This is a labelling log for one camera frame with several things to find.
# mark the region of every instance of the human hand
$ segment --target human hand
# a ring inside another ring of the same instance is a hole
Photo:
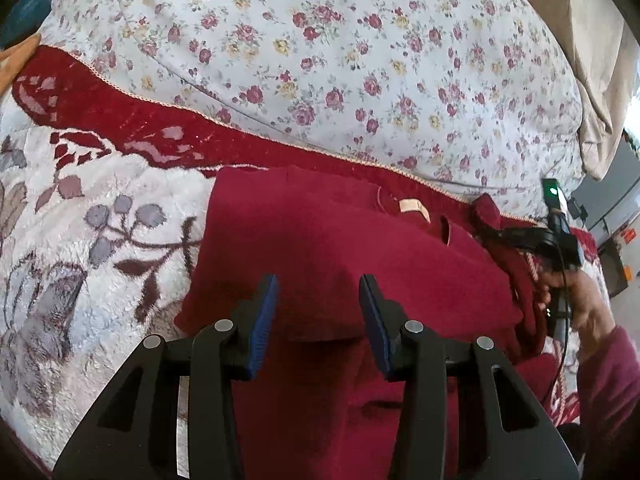
[[[566,298],[573,310],[571,326],[580,336],[582,361],[595,353],[601,341],[616,327],[610,309],[602,299],[596,283],[582,270],[567,270]],[[538,307],[545,310],[551,301],[550,288],[564,288],[562,272],[541,272],[538,279],[540,302]]]

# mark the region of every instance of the red fabric sleeve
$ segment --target red fabric sleeve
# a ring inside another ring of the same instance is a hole
[[[640,364],[626,331],[617,326],[578,370],[580,424],[586,438],[584,478],[622,472],[640,440]]]

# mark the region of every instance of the blue fabric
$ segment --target blue fabric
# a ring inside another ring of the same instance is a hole
[[[0,27],[0,48],[39,27],[51,11],[51,0],[18,0]]]

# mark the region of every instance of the silver screw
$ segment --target silver screw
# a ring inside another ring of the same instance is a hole
[[[420,332],[422,332],[422,330],[424,330],[424,325],[420,321],[416,321],[415,319],[410,319],[409,321],[407,321],[404,324],[404,327],[407,329],[407,331],[414,334],[419,334]]]
[[[213,326],[218,332],[229,332],[234,327],[234,322],[230,319],[219,319]]]
[[[476,343],[483,350],[491,350],[494,347],[494,342],[490,337],[485,335],[481,335],[478,339],[476,339]]]
[[[162,340],[160,339],[159,335],[153,334],[149,337],[145,337],[145,340],[142,342],[142,344],[145,346],[145,348],[151,349],[157,348],[161,341]]]

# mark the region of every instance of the person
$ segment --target person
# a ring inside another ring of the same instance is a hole
[[[640,364],[596,283],[582,270],[542,272],[539,307],[564,280],[580,336],[578,398],[586,444],[584,480],[640,478]]]

